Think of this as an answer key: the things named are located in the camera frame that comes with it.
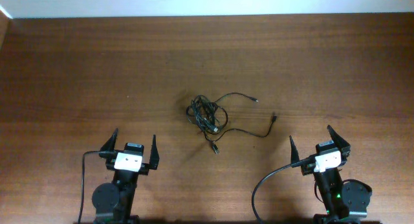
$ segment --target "cable connector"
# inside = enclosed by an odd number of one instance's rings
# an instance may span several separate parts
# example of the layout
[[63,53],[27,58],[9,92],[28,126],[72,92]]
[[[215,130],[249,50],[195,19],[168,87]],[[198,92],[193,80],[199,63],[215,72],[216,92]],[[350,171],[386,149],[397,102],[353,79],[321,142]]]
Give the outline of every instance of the cable connector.
[[117,155],[116,151],[99,151],[99,157],[107,160],[115,159]]
[[212,143],[212,148],[213,148],[213,151],[214,151],[215,154],[219,154],[220,153],[219,148],[217,147],[216,144]]
[[207,118],[205,117],[204,118],[204,123],[207,125],[207,127],[210,129],[210,130],[212,130],[213,132],[215,132],[215,133],[217,133],[218,131],[219,131],[219,128],[217,127],[217,126],[215,126],[215,125],[213,125],[213,124],[211,124],[208,120],[207,120]]

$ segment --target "tangled cable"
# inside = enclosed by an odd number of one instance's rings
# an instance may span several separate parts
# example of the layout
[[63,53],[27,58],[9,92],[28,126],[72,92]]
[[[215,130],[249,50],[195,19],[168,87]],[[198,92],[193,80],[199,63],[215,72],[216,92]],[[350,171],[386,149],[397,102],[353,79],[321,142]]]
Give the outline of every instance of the tangled cable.
[[[277,116],[273,115],[272,116],[272,122],[270,123],[270,127],[269,130],[267,131],[266,135],[258,135],[255,133],[251,133],[249,131],[243,130],[243,129],[239,129],[239,128],[230,128],[226,131],[224,131],[220,137],[218,137],[217,139],[213,140],[210,138],[210,135],[218,135],[220,134],[220,132],[226,127],[227,123],[228,123],[228,114],[227,111],[221,107],[218,106],[217,103],[218,101],[222,100],[224,97],[227,97],[229,95],[241,95],[244,96],[252,101],[258,102],[258,100],[256,98],[253,98],[251,96],[247,96],[245,94],[242,93],[237,93],[237,92],[233,92],[233,93],[228,93],[223,95],[222,97],[220,97],[219,99],[217,99],[214,102],[211,102],[206,96],[204,95],[197,95],[192,101],[191,104],[187,107],[186,110],[186,115],[187,115],[187,119],[188,121],[190,121],[190,123],[195,124],[199,127],[199,129],[204,133],[204,137],[206,138],[206,140],[208,140],[213,148],[213,151],[218,154],[219,153],[219,149],[217,147],[217,145],[215,144],[215,142],[217,142],[218,140],[220,140],[223,135],[229,131],[242,131],[243,133],[247,133],[249,135],[255,136],[255,137],[261,137],[261,138],[265,138],[269,135],[270,131],[272,130],[272,126],[273,123],[276,121]],[[224,121],[224,123],[220,122],[220,120],[216,117],[216,112],[217,110],[221,110],[223,111],[226,120]]]

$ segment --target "white wall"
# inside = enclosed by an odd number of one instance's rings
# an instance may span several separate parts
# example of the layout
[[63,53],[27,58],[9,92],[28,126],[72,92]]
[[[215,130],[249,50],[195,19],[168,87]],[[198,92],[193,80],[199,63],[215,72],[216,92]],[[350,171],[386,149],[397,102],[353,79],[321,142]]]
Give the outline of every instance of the white wall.
[[14,18],[412,12],[414,0],[0,0]]

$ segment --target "black wire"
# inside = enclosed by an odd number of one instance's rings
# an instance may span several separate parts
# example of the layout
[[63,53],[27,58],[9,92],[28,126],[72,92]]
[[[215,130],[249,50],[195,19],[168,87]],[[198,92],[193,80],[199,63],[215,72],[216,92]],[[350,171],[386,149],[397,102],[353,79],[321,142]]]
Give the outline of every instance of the black wire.
[[314,192],[315,192],[315,196],[316,196],[316,199],[318,199],[320,202],[322,202],[323,203],[323,201],[319,198],[319,196],[318,196],[318,191],[317,191],[317,187],[318,187],[318,185],[316,184],[316,181],[315,181],[315,186],[314,186]]
[[[197,95],[194,98],[194,100],[191,101],[191,104],[186,109],[186,116],[187,116],[188,121],[190,121],[190,123],[192,124],[197,125],[200,128],[200,130],[204,133],[204,138],[208,140],[210,143],[212,143],[213,145],[214,145],[214,142],[217,142],[218,140],[220,140],[223,137],[223,135],[229,131],[241,131],[251,136],[261,137],[261,138],[267,137],[270,131],[272,130],[273,123],[276,121],[275,115],[272,117],[272,122],[270,123],[269,129],[265,135],[258,135],[258,134],[255,134],[255,133],[243,130],[243,129],[239,129],[239,128],[231,128],[223,132],[221,136],[218,137],[217,139],[213,140],[208,136],[208,134],[218,135],[220,134],[221,130],[223,130],[226,127],[228,123],[227,111],[223,107],[218,106],[217,103],[223,98],[230,96],[230,95],[241,95],[252,101],[258,102],[256,98],[253,98],[251,96],[248,96],[242,93],[237,93],[237,92],[225,94],[222,97],[218,98],[215,102],[211,102],[204,95]],[[224,113],[226,117],[224,124],[222,124],[220,120],[215,116],[216,112],[219,109]]]
[[257,213],[257,211],[256,211],[256,207],[254,206],[254,196],[255,196],[255,194],[256,194],[256,192],[257,192],[257,189],[269,178],[269,177],[271,177],[272,175],[274,175],[274,174],[276,174],[276,173],[278,173],[278,172],[280,172],[280,171],[283,171],[284,169],[287,169],[287,168],[290,168],[292,166],[292,164],[288,164],[288,165],[286,165],[286,166],[282,166],[281,168],[279,168],[279,169],[276,169],[276,170],[274,170],[273,172],[270,172],[269,174],[267,174],[266,176],[264,176],[264,178],[262,178],[262,180],[260,180],[260,182],[256,185],[256,187],[254,188],[254,190],[253,190],[253,194],[252,194],[252,208],[253,208],[253,213],[254,213],[254,215],[256,216],[256,219],[257,219],[257,221],[259,222],[259,223],[261,223],[261,224],[263,224],[263,223],[265,223],[260,217],[259,217],[259,214]]
[[79,218],[78,218],[78,224],[80,224],[80,220],[82,218],[82,211],[83,211],[83,197],[85,195],[85,156],[89,154],[94,153],[108,153],[113,154],[113,151],[87,151],[82,156],[82,183],[81,183],[81,201],[80,201],[80,209],[79,209]]

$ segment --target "wood grain surface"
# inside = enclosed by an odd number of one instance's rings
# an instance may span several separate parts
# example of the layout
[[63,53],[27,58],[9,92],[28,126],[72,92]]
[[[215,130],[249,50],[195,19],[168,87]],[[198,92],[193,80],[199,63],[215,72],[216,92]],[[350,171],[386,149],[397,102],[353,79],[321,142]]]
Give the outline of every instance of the wood grain surface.
[[2,13],[2,11],[0,11],[0,50],[1,45],[3,44],[3,39],[5,38],[8,22],[8,18]]
[[[343,179],[373,188],[367,220],[414,218],[414,14],[21,19],[0,52],[0,222],[73,223],[82,153],[120,128],[125,142],[157,135],[157,171],[138,178],[142,219],[251,221],[265,174],[329,140],[350,142]],[[221,102],[230,126],[215,155],[185,109],[197,94]],[[112,179],[87,158],[83,220],[93,190]],[[325,213],[314,179],[288,169],[257,193],[265,219]]]

